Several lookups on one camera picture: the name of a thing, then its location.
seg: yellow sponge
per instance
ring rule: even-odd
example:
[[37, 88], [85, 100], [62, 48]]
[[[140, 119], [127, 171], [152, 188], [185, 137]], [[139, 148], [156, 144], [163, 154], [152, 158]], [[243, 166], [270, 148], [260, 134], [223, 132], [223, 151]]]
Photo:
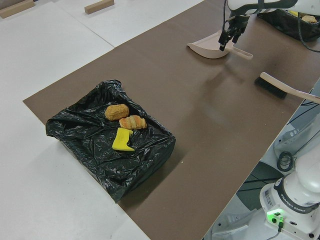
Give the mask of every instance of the yellow sponge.
[[112, 148], [114, 150], [119, 150], [119, 151], [134, 151], [133, 148], [127, 146], [127, 143], [129, 141], [129, 136], [133, 133], [134, 132], [132, 130], [119, 127], [116, 132], [116, 136], [113, 141]]

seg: trash bag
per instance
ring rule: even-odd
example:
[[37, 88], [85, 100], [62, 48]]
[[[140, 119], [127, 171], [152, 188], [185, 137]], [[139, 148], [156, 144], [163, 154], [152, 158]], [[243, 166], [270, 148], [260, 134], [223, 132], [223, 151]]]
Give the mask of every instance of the trash bag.
[[[259, 13], [259, 18], [265, 20], [267, 23], [274, 26], [284, 34], [291, 36], [300, 41], [298, 31], [298, 17], [291, 13], [277, 9], [275, 11]], [[318, 21], [317, 23], [310, 23], [301, 20], [301, 35], [305, 42], [311, 42], [320, 37], [320, 17], [314, 16]]]
[[[125, 104], [130, 115], [144, 118], [147, 128], [134, 130], [128, 146], [112, 149], [119, 121], [105, 117], [110, 105]], [[50, 118], [46, 134], [60, 140], [117, 203], [170, 157], [176, 138], [122, 90], [118, 80], [103, 81], [74, 105]]]

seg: brown table surface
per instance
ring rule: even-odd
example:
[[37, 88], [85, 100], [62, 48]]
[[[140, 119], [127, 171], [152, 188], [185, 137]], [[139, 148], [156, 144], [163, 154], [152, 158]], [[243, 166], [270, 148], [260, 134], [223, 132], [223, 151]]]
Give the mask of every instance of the brown table surface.
[[170, 159], [119, 203], [152, 240], [200, 240], [302, 102], [254, 85], [261, 72], [307, 92], [320, 76], [320, 55], [254, 16], [236, 44], [253, 60], [190, 50], [221, 28], [223, 2], [201, 2], [24, 101], [45, 123], [117, 79], [175, 135]]

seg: beige dustpan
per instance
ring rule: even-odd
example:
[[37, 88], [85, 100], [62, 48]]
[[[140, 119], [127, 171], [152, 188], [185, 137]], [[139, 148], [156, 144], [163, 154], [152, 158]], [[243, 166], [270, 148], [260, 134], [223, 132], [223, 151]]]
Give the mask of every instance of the beige dustpan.
[[222, 31], [219, 30], [215, 34], [207, 36], [199, 41], [188, 43], [187, 46], [190, 47], [197, 54], [208, 59], [218, 59], [227, 55], [229, 52], [232, 52], [238, 55], [239, 57], [242, 57], [247, 60], [251, 60], [253, 58], [253, 55], [251, 53], [234, 47], [234, 43], [232, 41], [229, 41], [226, 44], [224, 51], [219, 50], [219, 38], [221, 33]]

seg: wooden block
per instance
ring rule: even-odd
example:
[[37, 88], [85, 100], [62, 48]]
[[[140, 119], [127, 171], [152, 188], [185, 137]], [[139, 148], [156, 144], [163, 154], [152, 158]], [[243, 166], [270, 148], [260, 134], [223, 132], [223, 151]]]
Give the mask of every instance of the wooden block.
[[22, 2], [19, 2], [17, 4], [14, 4], [12, 6], [8, 6], [4, 9], [0, 10], [0, 17], [7, 18], [11, 15], [20, 13], [26, 9], [32, 8], [35, 6], [35, 3], [33, 0], [24, 0]]
[[94, 12], [101, 10], [101, 9], [105, 9], [107, 7], [110, 7], [114, 4], [115, 4], [115, 0], [102, 0], [102, 1], [98, 1], [94, 4], [91, 4], [89, 6], [84, 7], [84, 11], [87, 14], [92, 14]]

